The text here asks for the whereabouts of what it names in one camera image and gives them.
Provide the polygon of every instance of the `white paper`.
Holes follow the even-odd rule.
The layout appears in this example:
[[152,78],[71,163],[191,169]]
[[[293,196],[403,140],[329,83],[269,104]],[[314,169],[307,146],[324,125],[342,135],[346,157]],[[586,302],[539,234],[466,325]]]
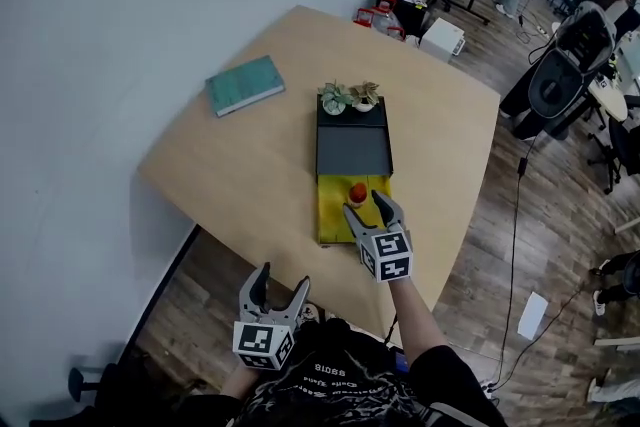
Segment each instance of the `white paper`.
[[527,305],[522,312],[522,317],[520,317],[518,334],[529,340],[533,340],[534,336],[536,336],[540,321],[544,316],[544,312],[547,311],[547,306],[549,306],[549,303],[546,299],[540,297],[535,292],[531,292]]

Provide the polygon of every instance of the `green book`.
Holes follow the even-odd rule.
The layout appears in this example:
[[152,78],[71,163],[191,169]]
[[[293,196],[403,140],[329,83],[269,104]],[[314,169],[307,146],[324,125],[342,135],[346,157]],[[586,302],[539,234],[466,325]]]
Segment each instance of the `green book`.
[[220,117],[284,91],[284,81],[266,55],[207,79],[205,90]]

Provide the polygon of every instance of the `yellow tray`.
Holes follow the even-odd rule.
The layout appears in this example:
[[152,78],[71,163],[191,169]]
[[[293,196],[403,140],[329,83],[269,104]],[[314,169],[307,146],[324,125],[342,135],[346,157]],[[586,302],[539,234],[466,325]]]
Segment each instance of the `yellow tray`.
[[371,198],[371,191],[375,189],[391,197],[388,176],[318,175],[318,242],[320,244],[355,242],[342,213],[342,205],[348,202],[349,190],[358,182],[367,186],[367,199],[360,208],[356,209],[356,212],[365,224],[382,226],[380,211]]

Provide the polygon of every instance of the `shoe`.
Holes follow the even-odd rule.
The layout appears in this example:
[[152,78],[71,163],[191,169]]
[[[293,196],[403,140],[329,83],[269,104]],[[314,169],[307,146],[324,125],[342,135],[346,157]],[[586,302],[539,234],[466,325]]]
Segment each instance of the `shoe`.
[[298,325],[302,325],[305,322],[320,322],[320,313],[318,308],[311,303],[305,303],[304,308],[298,316]]
[[593,274],[594,276],[604,276],[604,274],[602,273],[602,269],[604,268],[605,265],[607,265],[611,260],[607,259],[604,262],[602,262],[600,264],[600,267],[595,267],[593,269],[589,269],[589,273]]
[[510,15],[509,13],[507,13],[504,10],[504,6],[502,4],[496,4],[496,10],[498,11],[498,13],[506,16],[507,18],[511,18],[513,20],[513,15]]
[[591,379],[589,383],[589,389],[587,389],[587,403],[591,404],[593,402],[593,394],[596,391],[600,391],[600,386],[598,386],[598,379],[595,377]]
[[605,305],[598,302],[598,297],[600,297],[601,293],[602,293],[602,290],[596,290],[593,293],[593,306],[596,310],[596,315],[598,317],[602,317],[604,315],[604,310],[605,310]]

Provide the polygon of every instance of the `succulent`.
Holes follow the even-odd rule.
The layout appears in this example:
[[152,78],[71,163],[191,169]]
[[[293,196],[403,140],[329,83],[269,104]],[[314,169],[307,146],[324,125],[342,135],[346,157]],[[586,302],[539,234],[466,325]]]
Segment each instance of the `succulent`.
[[378,105],[380,102],[380,97],[376,92],[379,84],[374,84],[373,82],[363,82],[361,86],[353,86],[350,88],[351,94],[353,95],[353,104],[358,105],[363,102],[367,102],[371,105]]
[[322,95],[322,107],[327,112],[335,116],[344,111],[347,105],[353,104],[353,96],[347,91],[343,84],[327,82],[323,88],[318,88],[318,93]]

